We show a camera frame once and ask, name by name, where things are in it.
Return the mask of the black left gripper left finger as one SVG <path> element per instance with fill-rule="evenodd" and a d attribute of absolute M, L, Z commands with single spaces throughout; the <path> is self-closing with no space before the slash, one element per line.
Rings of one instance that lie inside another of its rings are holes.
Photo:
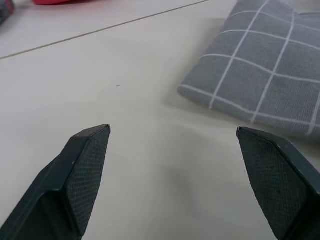
<path fill-rule="evenodd" d="M 0 228 L 2 240 L 80 240 L 101 185 L 111 127 L 72 136 L 39 172 Z"/>

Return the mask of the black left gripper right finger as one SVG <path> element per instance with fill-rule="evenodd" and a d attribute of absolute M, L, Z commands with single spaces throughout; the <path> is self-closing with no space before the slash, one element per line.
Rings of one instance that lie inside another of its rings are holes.
<path fill-rule="evenodd" d="M 236 131 L 255 198 L 278 240 L 320 238 L 320 173 L 288 140 Z"/>

